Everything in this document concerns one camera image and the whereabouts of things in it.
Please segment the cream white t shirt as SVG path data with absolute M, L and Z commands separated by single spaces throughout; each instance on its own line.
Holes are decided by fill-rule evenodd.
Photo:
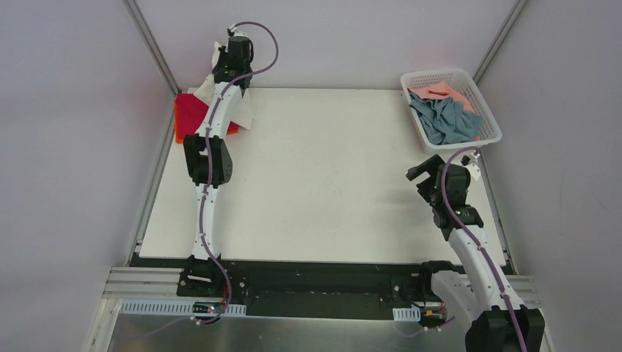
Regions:
M 211 68 L 214 69 L 219 58 L 219 48 L 222 45 L 218 42 L 213 44 L 213 54 L 211 59 Z M 202 101 L 207 106 L 211 106 L 213 96 L 216 90 L 216 83 L 214 81 L 214 75 L 209 73 L 203 83 L 193 92 L 193 95 Z M 252 110 L 252 104 L 250 99 L 250 91 L 247 90 L 246 94 L 242 98 L 242 101 L 238 104 L 233 113 L 231 122 L 239 125 L 241 128 L 249 130 L 252 127 L 254 114 Z

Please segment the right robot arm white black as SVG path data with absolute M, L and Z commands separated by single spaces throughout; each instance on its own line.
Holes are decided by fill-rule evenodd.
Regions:
M 448 321 L 464 330 L 467 351 L 539 351 L 544 317 L 527 306 L 493 259 L 483 220 L 467 202 L 471 183 L 481 176 L 477 157 L 477 151 L 459 151 L 447 161 L 433 155 L 406 173 L 410 181 L 427 176 L 417 192 L 431 206 L 435 226 L 468 279 L 463 283 L 449 262 L 426 262 L 415 282 L 417 293 L 428 301 L 441 299 Z

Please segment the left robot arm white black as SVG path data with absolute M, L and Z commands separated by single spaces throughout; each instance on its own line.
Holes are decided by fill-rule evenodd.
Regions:
M 197 193 L 196 235 L 184 272 L 210 297 L 222 291 L 225 278 L 218 262 L 221 246 L 215 224 L 217 200 L 233 175 L 225 137 L 249 88 L 253 59 L 252 40 L 244 33 L 231 34 L 226 44 L 215 45 L 212 71 L 194 91 L 208 110 L 195 132 L 183 140 L 186 167 Z

